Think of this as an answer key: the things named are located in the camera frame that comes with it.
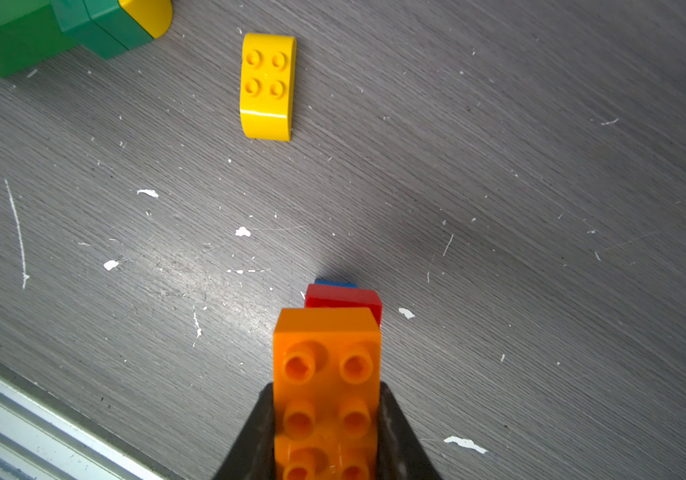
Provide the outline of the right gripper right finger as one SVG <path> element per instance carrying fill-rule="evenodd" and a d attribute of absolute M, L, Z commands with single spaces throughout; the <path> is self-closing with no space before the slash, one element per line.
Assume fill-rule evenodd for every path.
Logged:
<path fill-rule="evenodd" d="M 377 427 L 378 479 L 442 479 L 385 382 L 380 383 Z"/>

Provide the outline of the blue square lego brick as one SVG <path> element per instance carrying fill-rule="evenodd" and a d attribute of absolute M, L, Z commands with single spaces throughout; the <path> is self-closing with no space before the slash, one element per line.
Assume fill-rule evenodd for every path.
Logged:
<path fill-rule="evenodd" d="M 332 287 L 341 287 L 341 288 L 353 288 L 353 289 L 358 288 L 357 285 L 354 283 L 331 281 L 331 280 L 325 280 L 325 279 L 321 279 L 321 278 L 317 278 L 314 281 L 314 284 L 315 285 L 332 286 Z"/>

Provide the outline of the dark green long lego brick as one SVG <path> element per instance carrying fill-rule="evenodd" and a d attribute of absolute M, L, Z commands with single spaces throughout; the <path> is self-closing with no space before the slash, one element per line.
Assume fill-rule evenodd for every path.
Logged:
<path fill-rule="evenodd" d="M 85 0 L 91 19 L 126 50 L 133 50 L 153 37 L 120 5 L 118 0 Z"/>

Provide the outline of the orange long lego brick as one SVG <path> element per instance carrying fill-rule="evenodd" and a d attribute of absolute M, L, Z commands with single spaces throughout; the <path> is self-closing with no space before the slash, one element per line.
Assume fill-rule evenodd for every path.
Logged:
<path fill-rule="evenodd" d="M 381 330 L 355 308 L 287 308 L 273 334 L 279 479 L 373 479 Z"/>

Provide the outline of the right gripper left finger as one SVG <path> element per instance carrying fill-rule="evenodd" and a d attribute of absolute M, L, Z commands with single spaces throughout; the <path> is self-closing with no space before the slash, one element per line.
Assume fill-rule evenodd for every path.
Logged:
<path fill-rule="evenodd" d="M 273 384 L 268 383 L 213 480 L 275 479 L 274 435 Z"/>

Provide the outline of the yellow curved lego brick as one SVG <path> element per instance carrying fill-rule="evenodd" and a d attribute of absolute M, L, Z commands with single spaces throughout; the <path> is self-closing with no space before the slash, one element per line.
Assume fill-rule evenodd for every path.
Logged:
<path fill-rule="evenodd" d="M 244 36 L 239 109 L 248 138 L 290 141 L 296 58 L 294 37 Z"/>
<path fill-rule="evenodd" d="M 172 24 L 171 0 L 120 0 L 119 3 L 154 39 L 163 36 Z"/>

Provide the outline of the red lego brick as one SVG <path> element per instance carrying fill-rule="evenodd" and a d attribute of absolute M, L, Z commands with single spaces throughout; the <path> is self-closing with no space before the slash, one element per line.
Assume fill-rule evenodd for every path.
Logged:
<path fill-rule="evenodd" d="M 356 288 L 352 284 L 322 282 L 310 284 L 305 293 L 305 308 L 369 308 L 378 326 L 381 325 L 383 303 L 374 290 Z"/>

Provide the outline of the dark green upturned lego brick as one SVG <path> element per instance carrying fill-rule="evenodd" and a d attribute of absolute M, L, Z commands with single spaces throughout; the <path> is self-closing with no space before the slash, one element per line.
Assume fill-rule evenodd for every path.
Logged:
<path fill-rule="evenodd" d="M 51 0 L 50 3 L 62 32 L 92 53 L 108 60 L 127 51 L 91 18 L 84 0 Z"/>

